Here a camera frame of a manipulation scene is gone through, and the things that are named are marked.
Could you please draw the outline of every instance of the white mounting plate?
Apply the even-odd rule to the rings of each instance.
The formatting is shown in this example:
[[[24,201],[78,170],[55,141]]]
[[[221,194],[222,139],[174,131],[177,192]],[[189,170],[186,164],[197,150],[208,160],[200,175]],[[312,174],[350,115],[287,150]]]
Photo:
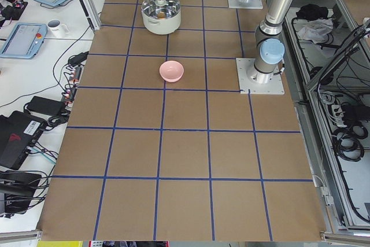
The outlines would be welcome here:
[[[247,76],[247,69],[254,63],[254,58],[237,58],[236,68],[238,70],[239,88],[241,94],[257,95],[283,95],[284,87],[282,77],[280,75],[273,75],[272,79],[267,84],[258,84],[251,81]],[[279,68],[276,66],[274,72],[278,72]]]
[[[236,9],[263,9],[262,0],[250,0],[249,2],[240,2],[238,0],[227,0],[229,8]]]

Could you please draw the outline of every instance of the metal pot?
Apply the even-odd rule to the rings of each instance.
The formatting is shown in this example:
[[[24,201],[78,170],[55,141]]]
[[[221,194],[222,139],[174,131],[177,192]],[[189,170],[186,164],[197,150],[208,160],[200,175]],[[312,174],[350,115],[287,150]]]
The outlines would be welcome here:
[[[144,0],[141,14],[145,27],[152,33],[166,35],[180,27],[181,7],[178,0]]]

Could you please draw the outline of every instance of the white label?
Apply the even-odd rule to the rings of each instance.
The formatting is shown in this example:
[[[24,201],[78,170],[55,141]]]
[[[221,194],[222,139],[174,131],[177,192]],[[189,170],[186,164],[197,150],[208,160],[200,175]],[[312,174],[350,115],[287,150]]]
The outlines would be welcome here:
[[[29,123],[28,127],[25,128],[23,133],[26,133],[28,135],[34,135],[34,133],[36,132],[39,125],[40,125],[40,123],[38,123],[37,121],[31,121]]]

